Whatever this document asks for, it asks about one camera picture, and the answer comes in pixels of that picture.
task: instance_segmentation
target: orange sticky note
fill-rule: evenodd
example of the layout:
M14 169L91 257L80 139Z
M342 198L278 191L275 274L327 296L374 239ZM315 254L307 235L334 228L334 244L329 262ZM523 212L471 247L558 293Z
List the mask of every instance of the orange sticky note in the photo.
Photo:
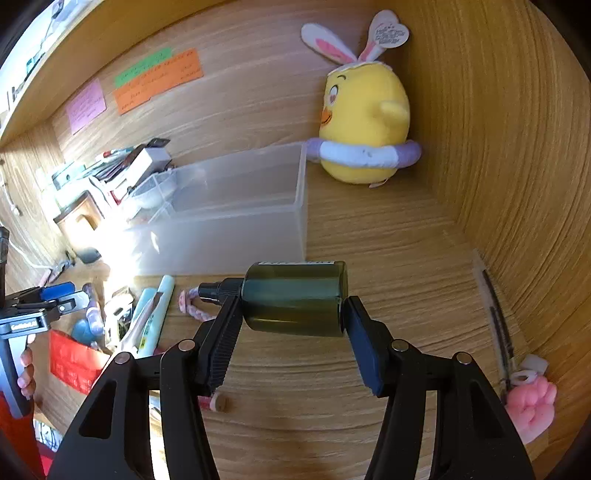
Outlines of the orange sticky note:
M191 48L165 60L114 91L119 114L129 112L154 95L203 76L197 50Z

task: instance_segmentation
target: wooden shelf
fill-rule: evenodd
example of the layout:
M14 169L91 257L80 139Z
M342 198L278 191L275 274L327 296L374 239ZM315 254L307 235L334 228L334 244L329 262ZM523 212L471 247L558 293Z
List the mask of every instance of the wooden shelf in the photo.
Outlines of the wooden shelf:
M93 0L27 79L0 147L49 118L85 81L136 43L220 0Z

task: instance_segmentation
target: electrical cable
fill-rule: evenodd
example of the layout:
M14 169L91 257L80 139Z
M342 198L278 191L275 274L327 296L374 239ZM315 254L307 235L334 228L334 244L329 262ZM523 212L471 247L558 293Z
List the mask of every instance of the electrical cable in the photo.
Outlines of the electrical cable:
M8 201L8 206L10 207L10 210L12 211L12 213L13 213L15 216L20 216L20 214L21 214L20 210L19 210L19 209L18 209L18 207L17 207L17 206L14 204L14 202L13 202L13 201L12 201L12 199L10 198L10 194L8 193L8 188L7 188L7 186L6 186L6 181L5 181L5 179L4 179L4 169L3 169L2 167L0 167L0 185L1 185L1 186L2 186L2 188L4 189L4 194L5 194L5 196L6 196L6 200ZM29 267L31 267L31 268L40 268L40 269L43 269L43 270L46 270L46 269L48 269L48 268L53 268L53 267L50 267L50 266L48 266L48 265L37 265L37 264L33 263L33 262L32 262L32 261L29 259L29 257L27 256L27 254L26 254L26 253L25 253L23 250L21 250L20 248L18 248L18 247L15 245L15 243L12 241L12 239L11 239L11 238L8 238L8 242L10 243L10 246L11 246L13 249L15 249L15 250L17 251L17 253L19 253L19 254L20 254L22 257L23 257L24 261L25 261L25 262L26 262L26 263L29 265Z

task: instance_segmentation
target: plush chick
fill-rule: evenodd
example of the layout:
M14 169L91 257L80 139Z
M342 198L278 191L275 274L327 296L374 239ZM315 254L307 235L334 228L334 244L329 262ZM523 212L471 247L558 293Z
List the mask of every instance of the plush chick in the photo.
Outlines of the plush chick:
M382 147L402 144L410 107L402 83L380 62L341 67L329 74L319 137L342 144ZM351 168L321 160L324 169L346 183L379 183L396 168Z
M321 25L301 29L306 45L343 65L328 75L319 137L307 142L308 156L319 158L337 180L380 184L421 156L420 145L407 140L410 107L404 87L389 66L375 61L408 36L390 10L374 17L359 57Z

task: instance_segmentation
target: heart-shaped tag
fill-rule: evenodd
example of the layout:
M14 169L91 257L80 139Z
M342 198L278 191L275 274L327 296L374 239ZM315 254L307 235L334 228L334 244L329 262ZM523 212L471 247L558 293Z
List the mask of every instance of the heart-shaped tag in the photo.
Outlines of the heart-shaped tag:
M376 27L374 33L375 42L382 48L396 48L404 44L410 32L401 23L383 23Z

